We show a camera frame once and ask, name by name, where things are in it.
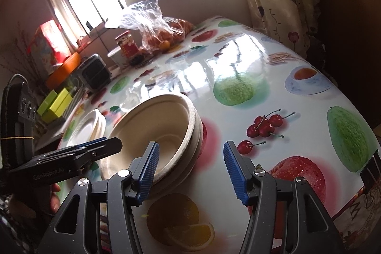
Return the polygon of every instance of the rubber band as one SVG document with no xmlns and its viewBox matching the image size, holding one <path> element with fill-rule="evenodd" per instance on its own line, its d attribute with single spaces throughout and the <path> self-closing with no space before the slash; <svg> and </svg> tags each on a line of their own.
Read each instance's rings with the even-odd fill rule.
<svg viewBox="0 0 381 254">
<path fill-rule="evenodd" d="M 0 138 L 0 140 L 8 140 L 8 139 L 34 139 L 33 137 L 5 137 Z"/>
</svg>

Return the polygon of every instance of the white container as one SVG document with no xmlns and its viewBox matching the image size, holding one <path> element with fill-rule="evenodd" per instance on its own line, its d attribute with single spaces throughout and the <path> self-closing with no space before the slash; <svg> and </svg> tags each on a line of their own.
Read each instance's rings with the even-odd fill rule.
<svg viewBox="0 0 381 254">
<path fill-rule="evenodd" d="M 114 63 L 119 66 L 120 69 L 125 69 L 129 66 L 128 59 L 119 46 L 117 46 L 114 50 L 109 52 L 107 56 L 110 59 L 112 59 Z"/>
</svg>

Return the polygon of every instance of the orange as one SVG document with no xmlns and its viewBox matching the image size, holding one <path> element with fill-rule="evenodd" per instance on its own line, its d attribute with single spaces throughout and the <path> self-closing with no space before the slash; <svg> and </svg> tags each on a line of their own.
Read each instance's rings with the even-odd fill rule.
<svg viewBox="0 0 381 254">
<path fill-rule="evenodd" d="M 160 48 L 160 50 L 166 50 L 166 49 L 169 49 L 170 46 L 171 46 L 171 43 L 170 43 L 168 40 L 164 40 L 164 41 L 162 41 L 162 42 L 159 44 L 159 48 Z"/>
<path fill-rule="evenodd" d="M 168 194 L 155 201 L 147 212 L 147 227 L 152 237 L 162 244 L 170 245 L 164 236 L 168 227 L 199 223 L 199 210 L 186 195 Z"/>
<path fill-rule="evenodd" d="M 165 237 L 169 243 L 182 251 L 194 252 L 205 249 L 214 239 L 215 232 L 211 224 L 195 224 L 165 228 Z"/>
</svg>

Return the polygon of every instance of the fruit print tablecloth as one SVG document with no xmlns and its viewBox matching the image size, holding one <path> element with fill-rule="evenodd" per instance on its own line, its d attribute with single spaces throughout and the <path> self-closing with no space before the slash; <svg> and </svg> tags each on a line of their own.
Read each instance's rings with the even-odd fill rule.
<svg viewBox="0 0 381 254">
<path fill-rule="evenodd" d="M 374 190 L 358 194 L 348 208 L 363 187 L 359 171 L 380 148 L 359 112 L 297 54 L 223 17 L 203 22 L 151 64 L 117 76 L 84 99 L 63 139 L 94 108 L 106 117 L 108 136 L 137 104 L 168 92 L 192 100 L 205 141 L 178 188 L 133 209 L 145 253 L 239 252 L 250 210 L 236 198 L 224 164 L 227 140 L 277 178 L 305 176 L 329 214 L 341 214 L 335 223 L 348 248 L 379 218 L 380 195 Z M 98 166 L 86 176 L 99 180 Z M 61 184 L 61 199 L 72 184 Z"/>
</svg>

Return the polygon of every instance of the orange tray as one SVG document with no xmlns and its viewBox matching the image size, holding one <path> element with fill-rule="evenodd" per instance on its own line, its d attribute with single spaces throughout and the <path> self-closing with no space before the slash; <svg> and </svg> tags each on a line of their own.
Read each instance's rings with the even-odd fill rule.
<svg viewBox="0 0 381 254">
<path fill-rule="evenodd" d="M 49 90 L 54 90 L 62 82 L 64 82 L 68 76 L 79 66 L 81 63 L 81 56 L 75 52 L 46 80 L 45 85 Z"/>
</svg>

